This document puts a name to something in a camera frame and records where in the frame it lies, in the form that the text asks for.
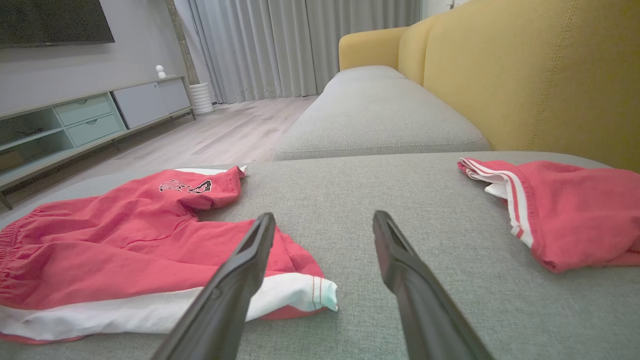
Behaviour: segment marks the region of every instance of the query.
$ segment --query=cabinet drawer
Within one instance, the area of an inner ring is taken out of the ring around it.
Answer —
[[[67,129],[76,147],[120,131],[113,115],[85,122]]]
[[[56,113],[64,125],[75,124],[110,112],[109,103],[103,95],[56,106]]]

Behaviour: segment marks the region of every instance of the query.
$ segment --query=cabinet leg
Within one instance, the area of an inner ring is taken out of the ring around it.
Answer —
[[[13,206],[11,206],[11,203],[9,202],[9,200],[6,199],[6,196],[4,196],[3,192],[0,192],[0,202],[2,202],[7,209],[13,210]]]

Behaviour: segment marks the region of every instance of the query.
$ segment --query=tv cabinet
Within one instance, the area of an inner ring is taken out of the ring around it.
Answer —
[[[126,104],[125,112],[116,98]],[[164,106],[149,109],[152,103]],[[11,209],[5,191],[12,186],[100,146],[117,146],[120,138],[190,111],[182,78],[173,76],[1,114],[0,202]],[[127,127],[124,117],[135,126]]]

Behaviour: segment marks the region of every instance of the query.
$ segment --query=white plant pot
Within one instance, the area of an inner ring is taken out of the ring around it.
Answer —
[[[193,99],[193,114],[203,115],[213,112],[211,97],[209,96],[209,87],[207,83],[189,85],[191,98]]]

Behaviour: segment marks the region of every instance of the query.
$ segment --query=television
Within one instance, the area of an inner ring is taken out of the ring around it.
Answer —
[[[99,0],[0,0],[0,48],[108,42]]]

